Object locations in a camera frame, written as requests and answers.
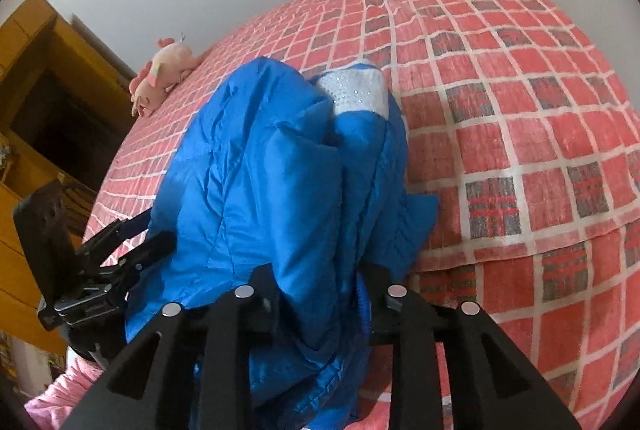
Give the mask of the blue puffer jacket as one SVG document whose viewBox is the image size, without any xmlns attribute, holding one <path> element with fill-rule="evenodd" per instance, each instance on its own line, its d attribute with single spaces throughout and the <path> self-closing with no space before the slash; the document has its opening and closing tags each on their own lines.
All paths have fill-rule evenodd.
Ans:
<svg viewBox="0 0 640 430">
<path fill-rule="evenodd" d="M 250 354 L 262 429 L 341 429 L 367 376 L 369 300 L 358 266 L 403 280 L 438 200 L 406 190 L 406 129 L 366 60 L 305 78 L 259 57 L 200 109 L 160 183 L 149 231 L 175 251 L 130 291 L 134 338 L 167 303 L 207 306 L 270 265 L 273 343 Z"/>
</svg>

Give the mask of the pink fabric sleeve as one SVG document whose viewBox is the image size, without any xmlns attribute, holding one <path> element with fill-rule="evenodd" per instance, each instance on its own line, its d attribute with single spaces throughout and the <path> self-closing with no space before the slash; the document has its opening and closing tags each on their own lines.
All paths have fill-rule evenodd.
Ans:
<svg viewBox="0 0 640 430">
<path fill-rule="evenodd" d="M 67 368 L 43 393 L 24 404 L 24 409 L 42 430 L 58 430 L 103 369 L 72 348 L 67 349 Z"/>
</svg>

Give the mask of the pink plush toy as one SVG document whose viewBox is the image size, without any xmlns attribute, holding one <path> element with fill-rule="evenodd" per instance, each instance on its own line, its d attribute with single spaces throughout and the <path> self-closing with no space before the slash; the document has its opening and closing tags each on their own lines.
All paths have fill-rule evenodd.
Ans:
<svg viewBox="0 0 640 430">
<path fill-rule="evenodd" d="M 194 55 L 184 42 L 174 38 L 158 39 L 158 51 L 129 83 L 131 116 L 149 117 L 160 109 L 171 90 L 200 66 L 209 50 Z"/>
</svg>

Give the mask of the wooden wardrobe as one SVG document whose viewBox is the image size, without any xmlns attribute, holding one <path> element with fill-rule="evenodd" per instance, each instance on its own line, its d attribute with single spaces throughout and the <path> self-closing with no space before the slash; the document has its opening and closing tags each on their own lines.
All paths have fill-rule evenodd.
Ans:
<svg viewBox="0 0 640 430">
<path fill-rule="evenodd" d="M 63 354 L 36 309 L 12 212 L 59 179 L 76 185 L 67 207 L 72 241 L 85 233 L 96 192 L 134 120 L 127 80 L 47 0 L 25 0 L 1 25 L 1 329 L 43 351 Z"/>
</svg>

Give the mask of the red plaid bed cover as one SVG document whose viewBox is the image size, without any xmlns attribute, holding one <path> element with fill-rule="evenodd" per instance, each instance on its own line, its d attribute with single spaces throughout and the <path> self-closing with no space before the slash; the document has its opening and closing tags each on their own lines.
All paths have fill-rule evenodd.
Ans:
<svg viewBox="0 0 640 430">
<path fill-rule="evenodd" d="M 87 225 L 148 208 L 195 112 L 269 56 L 305 75 L 358 58 L 406 118 L 408 182 L 440 213 L 412 284 L 479 303 L 585 429 L 639 369 L 639 116 L 604 55 L 549 0 L 294 0 L 217 41 L 134 124 Z"/>
</svg>

